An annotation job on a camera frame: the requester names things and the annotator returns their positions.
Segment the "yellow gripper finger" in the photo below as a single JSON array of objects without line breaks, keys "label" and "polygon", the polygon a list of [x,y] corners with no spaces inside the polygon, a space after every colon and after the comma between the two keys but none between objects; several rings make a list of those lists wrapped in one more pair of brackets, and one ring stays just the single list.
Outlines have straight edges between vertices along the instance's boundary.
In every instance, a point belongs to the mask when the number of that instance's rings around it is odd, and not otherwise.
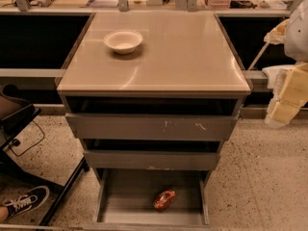
[{"label": "yellow gripper finger", "polygon": [[308,64],[280,69],[273,86],[265,123],[271,128],[289,124],[308,102]]},{"label": "yellow gripper finger", "polygon": [[271,29],[264,37],[264,42],[268,44],[283,44],[285,41],[286,28],[289,20],[283,20],[273,29]]}]

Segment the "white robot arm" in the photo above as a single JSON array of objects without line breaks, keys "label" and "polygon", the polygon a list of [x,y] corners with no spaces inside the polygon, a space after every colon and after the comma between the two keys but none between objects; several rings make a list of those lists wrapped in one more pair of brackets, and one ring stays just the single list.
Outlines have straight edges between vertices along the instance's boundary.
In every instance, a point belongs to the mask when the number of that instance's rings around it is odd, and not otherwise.
[{"label": "white robot arm", "polygon": [[308,0],[303,0],[289,19],[267,33],[264,42],[283,43],[285,55],[295,60],[295,64],[263,69],[273,93],[265,123],[280,128],[289,124],[308,102]]}]

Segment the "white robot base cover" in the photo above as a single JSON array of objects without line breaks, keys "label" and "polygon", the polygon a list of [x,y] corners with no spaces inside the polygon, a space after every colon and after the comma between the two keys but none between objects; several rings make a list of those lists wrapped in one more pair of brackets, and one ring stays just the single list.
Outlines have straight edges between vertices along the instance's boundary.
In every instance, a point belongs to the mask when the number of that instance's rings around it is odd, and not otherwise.
[{"label": "white robot base cover", "polygon": [[262,72],[268,78],[267,88],[273,90],[278,85],[282,84],[285,80],[285,73],[292,69],[294,66],[292,64],[274,65],[269,67],[264,67]]}]

